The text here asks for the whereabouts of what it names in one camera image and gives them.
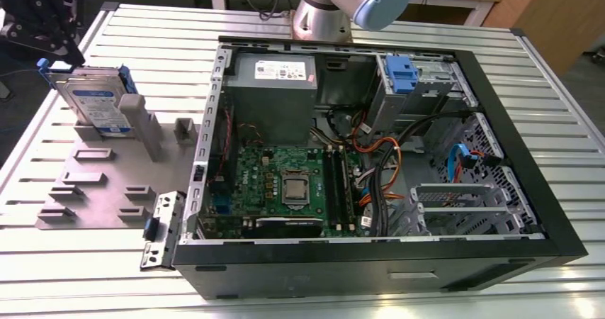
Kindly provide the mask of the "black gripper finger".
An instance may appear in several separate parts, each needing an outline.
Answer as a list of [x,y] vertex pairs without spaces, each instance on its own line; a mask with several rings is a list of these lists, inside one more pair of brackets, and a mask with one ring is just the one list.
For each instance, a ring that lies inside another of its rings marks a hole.
[[78,48],[80,36],[78,29],[83,25],[78,18],[67,21],[7,21],[2,27],[2,38],[11,43],[51,53],[72,65],[84,63],[83,53]]

